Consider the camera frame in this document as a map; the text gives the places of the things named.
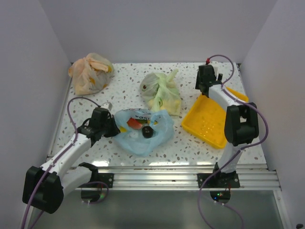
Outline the pink red peach slice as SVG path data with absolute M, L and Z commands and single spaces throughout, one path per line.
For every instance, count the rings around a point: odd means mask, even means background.
M 136 120 L 136 119 L 134 119 L 134 118 L 130 118 L 130 119 L 127 121 L 127 125 L 128 125 L 130 128 L 134 129 L 134 130 L 139 130 L 139 129 L 142 128 L 142 124 L 141 124 L 138 120 Z

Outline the light blue plastic bag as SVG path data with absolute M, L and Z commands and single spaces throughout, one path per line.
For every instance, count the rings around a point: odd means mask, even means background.
M 114 120 L 120 130 L 114 137 L 115 142 L 122 149 L 138 156 L 149 155 L 174 134 L 174 121 L 165 110 L 120 110 L 114 115 Z

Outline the dark purple plum fruit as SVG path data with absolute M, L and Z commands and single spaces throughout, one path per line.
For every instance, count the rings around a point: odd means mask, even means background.
M 144 138 L 153 137 L 153 129 L 150 126 L 144 126 L 142 128 L 142 135 Z

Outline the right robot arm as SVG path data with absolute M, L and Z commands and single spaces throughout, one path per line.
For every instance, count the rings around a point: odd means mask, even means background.
M 215 186 L 224 187 L 229 182 L 228 174 L 236 171 L 241 150 L 259 135 L 257 106 L 233 95 L 222 85 L 221 79 L 216 78 L 211 65 L 199 66 L 195 88 L 226 111 L 224 135 L 227 144 L 217 163 L 219 171 L 212 176 Z

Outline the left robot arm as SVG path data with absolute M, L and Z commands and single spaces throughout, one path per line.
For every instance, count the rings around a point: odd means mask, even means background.
M 82 162 L 76 169 L 71 166 L 102 137 L 111 137 L 119 133 L 113 115 L 111 103 L 96 107 L 87 119 L 88 124 L 77 128 L 69 143 L 52 159 L 26 172 L 22 201 L 47 213 L 54 213 L 64 197 L 74 189 L 88 187 L 107 187 L 107 180 L 98 173 L 97 166 Z

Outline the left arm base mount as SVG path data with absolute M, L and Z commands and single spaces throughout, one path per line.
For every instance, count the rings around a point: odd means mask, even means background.
M 113 187 L 114 173 L 100 173 L 97 166 L 86 162 L 80 163 L 77 168 L 90 172 L 89 181 L 80 186 L 82 201 L 88 205 L 103 202 Z

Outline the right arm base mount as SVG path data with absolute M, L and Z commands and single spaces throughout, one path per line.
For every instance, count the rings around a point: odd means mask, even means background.
M 226 204 L 231 198 L 231 189 L 240 188 L 239 176 L 236 171 L 224 173 L 219 171 L 218 163 L 215 164 L 212 173 L 197 174 L 198 188 L 215 188 L 210 191 L 213 201 Z

